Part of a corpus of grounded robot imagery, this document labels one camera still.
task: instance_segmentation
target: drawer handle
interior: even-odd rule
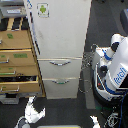
[[[63,64],[58,64],[58,63],[56,63],[55,61],[50,61],[49,63],[54,64],[54,65],[57,65],[57,66],[64,66],[64,65],[66,65],[66,64],[71,63],[71,61],[65,62],[65,63],[63,63]]]
[[[1,92],[4,92],[4,93],[7,93],[7,92],[19,92],[19,86],[16,90],[6,90],[6,91],[3,91],[3,88],[5,88],[4,86],[1,87]]]
[[[7,61],[0,62],[0,64],[5,64],[5,63],[8,63],[8,62],[9,62],[9,59],[7,59]]]
[[[0,75],[15,75],[16,74],[16,71],[14,71],[14,72],[8,72],[8,73],[0,73]]]
[[[66,81],[64,81],[64,82],[59,82],[59,81],[52,81],[52,82],[54,82],[54,83],[56,83],[56,84],[66,84],[66,83],[68,83],[69,82],[69,80],[66,80]]]

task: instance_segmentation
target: freezer drawer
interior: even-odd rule
[[[0,93],[26,93],[39,92],[38,78],[36,81],[26,82],[0,82]]]
[[[36,65],[20,67],[0,67],[0,77],[35,76],[38,75]]]
[[[77,98],[79,79],[44,79],[47,99]]]
[[[79,77],[82,58],[38,61],[42,78]]]
[[[0,49],[23,49],[31,48],[28,32],[2,31],[0,32]]]
[[[27,66],[34,64],[31,49],[0,50],[0,66]]]

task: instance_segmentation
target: refrigerator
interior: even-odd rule
[[[47,99],[77,98],[91,0],[24,0]]]

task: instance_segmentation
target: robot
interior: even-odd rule
[[[128,34],[128,10],[120,14]],[[114,34],[110,47],[97,47],[92,62],[95,96],[107,105],[116,105],[128,91],[128,37]]]
[[[30,97],[25,108],[25,116],[19,118],[15,128],[30,128],[29,123],[36,123],[42,117],[45,117],[45,108],[38,113],[33,107],[34,97]]]

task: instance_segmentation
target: floor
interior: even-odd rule
[[[92,0],[85,54],[91,52],[93,44],[103,47],[110,46],[111,36],[114,33],[126,36],[119,16],[122,9],[128,8],[128,1],[125,0],[124,3],[121,3],[120,0],[105,0],[104,3],[101,1]],[[82,128],[92,128],[91,115],[97,116],[101,128],[103,127],[106,120],[102,116],[101,110],[88,106],[88,90],[86,90],[85,82],[85,76],[88,75],[88,72],[86,72],[87,63],[86,61],[83,61],[83,63],[79,84],[81,91],[78,91],[77,99],[47,100],[46,98],[37,98],[34,102],[34,107],[37,111],[41,111],[45,107],[46,116],[36,124],[31,124],[31,128],[36,128],[40,125],[79,125]],[[24,115],[27,101],[28,99],[21,98],[18,105],[0,104],[0,128],[14,128],[19,117]]]

